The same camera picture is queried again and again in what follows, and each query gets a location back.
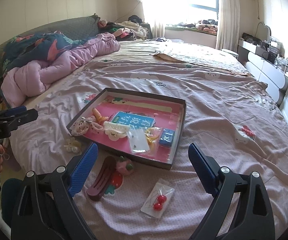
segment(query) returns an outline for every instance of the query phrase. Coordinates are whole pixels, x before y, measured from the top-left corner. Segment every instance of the curtain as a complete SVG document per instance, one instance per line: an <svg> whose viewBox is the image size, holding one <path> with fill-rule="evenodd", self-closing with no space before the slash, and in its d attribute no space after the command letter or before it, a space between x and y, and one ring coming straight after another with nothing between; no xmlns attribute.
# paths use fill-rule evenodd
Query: curtain
<svg viewBox="0 0 288 240"><path fill-rule="evenodd" d="M186 0L141 0L144 21L151 26L154 38L163 37L166 23L179 23L185 19Z"/></svg>
<svg viewBox="0 0 288 240"><path fill-rule="evenodd" d="M219 0L217 49L237 51L240 31L240 0Z"/></svg>

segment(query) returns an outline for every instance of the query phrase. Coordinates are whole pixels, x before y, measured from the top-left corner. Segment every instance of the bed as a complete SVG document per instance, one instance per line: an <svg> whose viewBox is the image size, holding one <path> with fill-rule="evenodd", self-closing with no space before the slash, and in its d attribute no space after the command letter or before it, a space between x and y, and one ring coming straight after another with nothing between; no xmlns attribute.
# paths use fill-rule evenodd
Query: bed
<svg viewBox="0 0 288 240"><path fill-rule="evenodd" d="M109 155L99 151L83 190L74 197L99 240L191 236L212 202L188 159L192 142L220 166L241 174L258 171L271 200L276 238L287 228L288 126L265 92L266 84L257 82L233 56L203 46L121 42L120 51L94 58L42 95L28 99L25 105L36 108L39 117L10 137L14 156L25 171L48 173L70 161L73 154L64 148L70 138L66 126L105 87L183 98L187 114L171 171L135 163L135 173L124 177L113 194L93 202L86 189ZM253 137L241 133L244 126ZM152 220L140 208L160 178L174 185L175 194L163 217ZM237 200L235 195L220 233L228 230Z"/></svg>

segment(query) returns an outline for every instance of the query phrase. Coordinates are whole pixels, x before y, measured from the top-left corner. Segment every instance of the red ball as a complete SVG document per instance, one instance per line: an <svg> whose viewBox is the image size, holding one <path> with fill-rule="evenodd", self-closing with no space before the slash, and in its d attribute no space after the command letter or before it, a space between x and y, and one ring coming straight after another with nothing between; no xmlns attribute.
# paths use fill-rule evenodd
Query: red ball
<svg viewBox="0 0 288 240"><path fill-rule="evenodd" d="M155 203L155 204L153 205L153 209L154 209L155 211L161 211L161 210L163 209L163 205L162 205L161 203Z"/></svg>
<svg viewBox="0 0 288 240"><path fill-rule="evenodd" d="M159 195L157 198L156 198L156 200L159 202L159 203L164 203L164 202L166 202L166 200L167 200L167 197L165 196L165 195Z"/></svg>

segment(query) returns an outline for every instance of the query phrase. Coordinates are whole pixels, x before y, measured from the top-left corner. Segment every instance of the headboard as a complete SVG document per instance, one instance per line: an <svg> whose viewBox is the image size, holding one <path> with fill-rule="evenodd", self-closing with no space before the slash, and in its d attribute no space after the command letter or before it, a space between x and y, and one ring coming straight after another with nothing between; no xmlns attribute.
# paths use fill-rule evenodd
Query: headboard
<svg viewBox="0 0 288 240"><path fill-rule="evenodd" d="M67 37L72 40L82 40L87 37L93 37L100 33L100 30L97 26L97 22L99 21L99 17L94 14L88 17L81 18L73 18L62 20L58 22L49 23L35 29L26 31L24 33L19 34L20 37L28 36L29 34L42 32L42 33L50 33L56 30L61 31ZM2 62L2 53L4 46L8 43L8 41L4 42L0 45L0 87L2 84L2 74L3 74L3 62Z"/></svg>

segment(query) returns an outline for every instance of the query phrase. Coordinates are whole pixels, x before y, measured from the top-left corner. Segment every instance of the stool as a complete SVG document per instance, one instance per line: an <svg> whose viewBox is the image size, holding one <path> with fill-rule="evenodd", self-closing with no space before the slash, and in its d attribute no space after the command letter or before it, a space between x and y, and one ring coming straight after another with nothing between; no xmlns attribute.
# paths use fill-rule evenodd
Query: stool
<svg viewBox="0 0 288 240"><path fill-rule="evenodd" d="M222 49L223 52L226 52L228 54L231 54L233 57L235 57L236 59L238 59L239 55L237 53L235 53L234 51L228 50L228 49Z"/></svg>

